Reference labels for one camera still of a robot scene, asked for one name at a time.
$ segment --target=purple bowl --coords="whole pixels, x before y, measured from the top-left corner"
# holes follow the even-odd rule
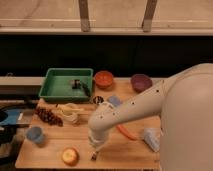
[[[134,74],[131,77],[131,84],[136,92],[141,93],[152,86],[152,80],[145,74]]]

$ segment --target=orange carrot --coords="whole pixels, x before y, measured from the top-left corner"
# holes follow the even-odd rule
[[[132,141],[136,141],[137,140],[137,137],[132,135],[122,124],[117,125],[116,128],[119,130],[119,132],[121,134],[123,134],[128,139],[130,139]]]

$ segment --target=blue cloth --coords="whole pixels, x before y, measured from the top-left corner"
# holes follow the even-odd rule
[[[9,109],[5,111],[8,117],[0,122],[0,125],[15,125],[21,113],[21,109]]]

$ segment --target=black wall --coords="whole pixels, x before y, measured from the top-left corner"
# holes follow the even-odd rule
[[[0,35],[0,76],[44,76],[48,68],[169,76],[213,62],[213,37]]]

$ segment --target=blue object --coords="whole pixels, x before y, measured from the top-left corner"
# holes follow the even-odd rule
[[[110,96],[107,101],[111,103],[113,106],[117,107],[122,104],[121,100],[117,96]]]
[[[21,113],[21,109],[8,109],[5,112],[8,114],[8,117],[5,120],[1,121],[0,125],[15,125]]]
[[[42,129],[38,126],[29,128],[26,137],[36,144],[40,144],[44,141],[44,134],[42,133]]]

